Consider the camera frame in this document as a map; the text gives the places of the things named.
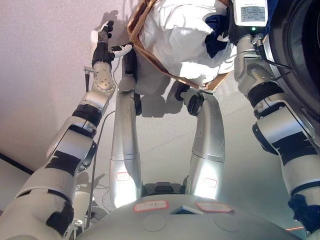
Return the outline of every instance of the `black cable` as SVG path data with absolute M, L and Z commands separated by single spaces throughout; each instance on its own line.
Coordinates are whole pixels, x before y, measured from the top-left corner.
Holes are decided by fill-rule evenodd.
M 96 160 L 97 160 L 97 153 L 98 153 L 98 147 L 99 147 L 99 143 L 100 143 L 100 139 L 101 139 L 101 136 L 102 136 L 102 132 L 104 130 L 104 126 L 105 126 L 105 123 L 106 123 L 106 120 L 107 120 L 107 117 L 109 117 L 111 114 L 113 114 L 115 111 L 112 111 L 110 113 L 108 113 L 103 122 L 102 122 L 102 126 L 101 126 L 101 130 L 100 130 L 100 133 L 99 133 L 99 137 L 98 137 L 98 141 L 96 142 L 96 152 L 95 152 L 95 155 L 94 155 L 94 158 L 93 158 L 93 167 L 92 167 L 92 178 L 91 178 L 91 189 L 90 189 L 90 202 L 89 202 L 89 207 L 88 207 L 88 216 L 91 216 L 91 212 L 92 212 L 92 198 L 93 198 L 93 195 L 94 195 L 94 184 L 95 184 L 95 171 L 96 171 Z M 85 228 L 89 228 L 89 225 L 90 225 L 90 220 L 87 220 L 86 223 L 85 223 Z
M 289 70 L 292 69 L 290 66 L 283 65 L 283 64 L 280 64 L 280 63 L 277 63 L 277 62 L 274 62 L 274 61 L 270 61 L 269 59 L 267 59 L 265 47 L 264 47 L 263 44 L 261 44 L 260 46 L 258 46 L 258 50 L 259 50 L 259 53 L 260 53 L 261 58 L 262 58 L 264 61 L 266 61 L 268 64 L 277 66 L 277 67 L 279 67 L 279 68 L 284 68 L 284 69 L 289 69 Z
M 291 73 L 291 71 L 287 71 L 287 72 L 285 72 L 284 74 L 282 74 L 282 75 L 276 77 L 275 79 L 273 79 L 273 81 L 277 81 L 277 80 L 283 78 L 284 76 L 287 76 L 287 75 L 290 74 L 290 73 Z

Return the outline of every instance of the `blue fabric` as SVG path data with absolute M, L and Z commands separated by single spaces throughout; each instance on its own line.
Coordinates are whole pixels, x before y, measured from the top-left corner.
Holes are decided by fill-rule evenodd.
M 225 49 L 227 46 L 227 42 L 218 41 L 217 38 L 224 31 L 228 30 L 229 19 L 223 15 L 211 15 L 205 19 L 205 23 L 213 29 L 213 32 L 207 35 L 204 40 L 206 52 L 213 59 L 219 51 Z
M 274 12 L 275 12 L 276 7 L 278 5 L 278 1 L 279 0 L 268 0 L 267 1 L 268 2 L 268 21 L 265 26 L 264 35 L 267 35 L 270 31 L 271 19 L 272 19 L 272 16 L 274 15 Z

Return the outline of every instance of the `white cloth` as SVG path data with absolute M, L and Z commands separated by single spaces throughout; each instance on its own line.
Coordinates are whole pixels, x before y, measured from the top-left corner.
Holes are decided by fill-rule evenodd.
M 205 39 L 213 30 L 205 19 L 213 14 L 226 15 L 226 6 L 218 0 L 158 0 L 139 39 L 172 75 L 201 86 L 232 71 L 237 53 L 229 42 L 214 58 L 207 53 Z

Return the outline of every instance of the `red-bordered label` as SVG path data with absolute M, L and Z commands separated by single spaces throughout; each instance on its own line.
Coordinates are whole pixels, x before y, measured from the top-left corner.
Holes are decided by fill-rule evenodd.
M 117 172 L 116 180 L 117 181 L 128 181 L 130 179 L 130 175 L 128 172 Z
M 197 202 L 198 208 L 207 213 L 229 213 L 233 209 L 221 202 Z
M 204 179 L 204 184 L 209 188 L 215 189 L 217 187 L 218 182 L 215 179 L 211 179 L 211 178 L 206 177 Z
M 139 212 L 145 212 L 145 211 L 167 209 L 168 207 L 169 207 L 169 204 L 166 200 L 145 201 L 145 202 L 136 204 L 134 206 L 134 211 L 139 213 Z

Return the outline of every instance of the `white wall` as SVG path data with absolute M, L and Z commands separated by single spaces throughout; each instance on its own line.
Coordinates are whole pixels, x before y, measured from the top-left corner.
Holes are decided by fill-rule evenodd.
M 30 175 L 0 158 L 0 210 L 15 198 Z

